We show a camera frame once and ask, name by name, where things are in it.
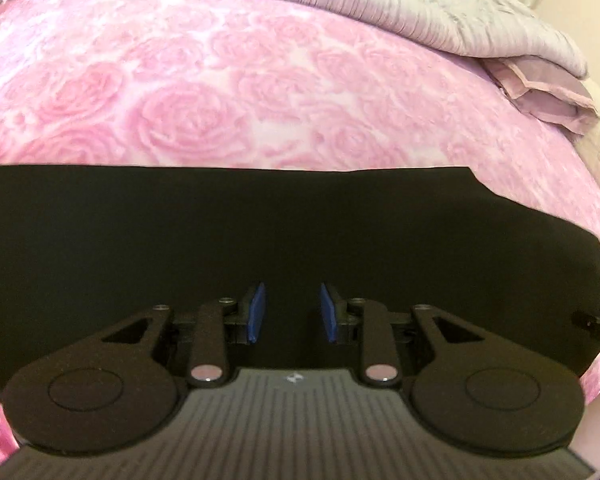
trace rose pattern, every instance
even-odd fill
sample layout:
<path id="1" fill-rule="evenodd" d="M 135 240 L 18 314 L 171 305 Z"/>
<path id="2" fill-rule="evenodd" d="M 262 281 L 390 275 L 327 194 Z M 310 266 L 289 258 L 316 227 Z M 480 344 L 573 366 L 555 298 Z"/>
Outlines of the rose pattern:
<path id="1" fill-rule="evenodd" d="M 184 36 L 149 38 L 131 48 L 126 60 L 137 60 L 133 74 L 139 80 L 193 76 L 204 63 L 204 46 Z"/>
<path id="2" fill-rule="evenodd" d="M 235 160 L 250 148 L 247 115 L 229 95 L 202 83 L 178 82 L 149 92 L 131 111 L 128 130 L 157 162 L 204 166 Z"/>
<path id="3" fill-rule="evenodd" d="M 218 68 L 281 64 L 287 54 L 273 34 L 257 30 L 222 30 L 212 37 L 211 48 Z"/>
<path id="4" fill-rule="evenodd" d="M 249 103 L 259 120 L 299 121 L 302 106 L 294 104 L 297 95 L 313 95 L 319 79 L 309 70 L 287 68 L 284 70 L 247 71 L 234 73 L 235 94 Z"/>
<path id="5" fill-rule="evenodd" d="M 13 153 L 9 162 L 35 164 L 54 160 L 55 164 L 113 166 L 121 163 L 125 150 L 125 145 L 106 124 L 71 124 L 27 142 Z"/>
<path id="6" fill-rule="evenodd" d="M 307 46 L 314 44 L 320 37 L 320 29 L 309 20 L 298 16 L 270 16 L 263 15 L 258 24 L 272 30 L 278 40 L 285 43 L 297 43 Z"/>
<path id="7" fill-rule="evenodd" d="M 58 83 L 39 99 L 45 121 L 83 119 L 111 107 L 122 90 L 124 74 L 113 63 L 94 63 Z"/>
<path id="8" fill-rule="evenodd" d="M 346 50 L 330 48 L 314 52 L 315 67 L 333 82 L 334 91 L 355 90 L 366 93 L 373 91 L 378 80 L 369 73 L 361 57 Z"/>
<path id="9" fill-rule="evenodd" d="M 164 13 L 163 26 L 170 31 L 205 32 L 219 22 L 211 7 L 170 6 Z"/>
<path id="10" fill-rule="evenodd" d="M 469 165 L 600 239 L 600 189 L 569 139 L 474 60 L 279 0 L 8 0 L 0 164 L 16 163 Z M 582 386 L 599 393 L 600 356 Z"/>
<path id="11" fill-rule="evenodd" d="M 62 83 L 64 71 L 69 73 L 72 69 L 72 62 L 60 66 L 46 60 L 25 66 L 0 88 L 0 108 L 34 106 L 40 96 L 48 95 Z"/>

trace bed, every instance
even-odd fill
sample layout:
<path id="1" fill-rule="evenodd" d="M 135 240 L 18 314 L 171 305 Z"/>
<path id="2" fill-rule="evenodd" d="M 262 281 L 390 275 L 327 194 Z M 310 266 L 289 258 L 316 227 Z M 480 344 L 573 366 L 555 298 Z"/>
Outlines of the bed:
<path id="1" fill-rule="evenodd" d="M 0 164 L 469 166 L 600 239 L 570 138 L 474 59 L 584 76 L 582 54 L 513 0 L 459 1 L 0 0 Z M 600 392 L 600 355 L 582 386 Z M 0 462 L 15 446 L 0 410 Z"/>

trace logo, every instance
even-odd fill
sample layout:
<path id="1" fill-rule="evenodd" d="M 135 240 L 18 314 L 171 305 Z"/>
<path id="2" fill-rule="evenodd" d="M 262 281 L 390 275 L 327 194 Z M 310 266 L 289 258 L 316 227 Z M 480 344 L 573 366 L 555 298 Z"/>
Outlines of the logo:
<path id="1" fill-rule="evenodd" d="M 298 372 L 293 372 L 291 375 L 286 376 L 285 379 L 290 383 L 298 384 L 300 381 L 304 381 L 304 376 Z"/>

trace pink bedspread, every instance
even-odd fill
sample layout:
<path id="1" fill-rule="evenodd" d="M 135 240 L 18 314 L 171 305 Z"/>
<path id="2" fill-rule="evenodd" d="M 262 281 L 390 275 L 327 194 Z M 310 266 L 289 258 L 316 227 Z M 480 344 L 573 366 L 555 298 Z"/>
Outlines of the pink bedspread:
<path id="1" fill-rule="evenodd" d="M 469 166 L 600 238 L 600 190 L 570 142 L 474 60 L 278 0 L 8 1 L 0 164 L 17 163 Z M 600 391 L 600 355 L 582 384 Z"/>

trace black cloth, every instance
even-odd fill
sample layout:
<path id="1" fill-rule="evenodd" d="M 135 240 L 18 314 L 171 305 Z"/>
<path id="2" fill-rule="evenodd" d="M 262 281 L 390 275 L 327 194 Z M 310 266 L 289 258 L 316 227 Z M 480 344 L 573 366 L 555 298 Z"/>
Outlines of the black cloth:
<path id="1" fill-rule="evenodd" d="M 301 171 L 0 167 L 0 387 L 19 367 L 153 304 L 267 285 L 242 364 L 325 357 L 318 286 L 429 303 L 583 373 L 600 343 L 600 243 L 497 196 L 468 168 Z"/>

